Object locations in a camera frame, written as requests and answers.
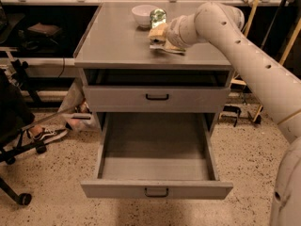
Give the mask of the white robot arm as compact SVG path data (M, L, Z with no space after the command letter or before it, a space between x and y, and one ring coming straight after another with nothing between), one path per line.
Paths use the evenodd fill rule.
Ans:
M278 167L270 225L301 226L301 81L246 38L244 21L240 9L217 2L169 23L154 10L149 38L178 48L207 41L239 73L290 143Z

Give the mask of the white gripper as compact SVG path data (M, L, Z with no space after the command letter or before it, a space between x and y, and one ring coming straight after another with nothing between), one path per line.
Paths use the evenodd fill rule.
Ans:
M168 25L162 23L150 30L150 40L168 41L179 48L189 48L200 42L200 37L195 29L194 14L180 16L173 19Z

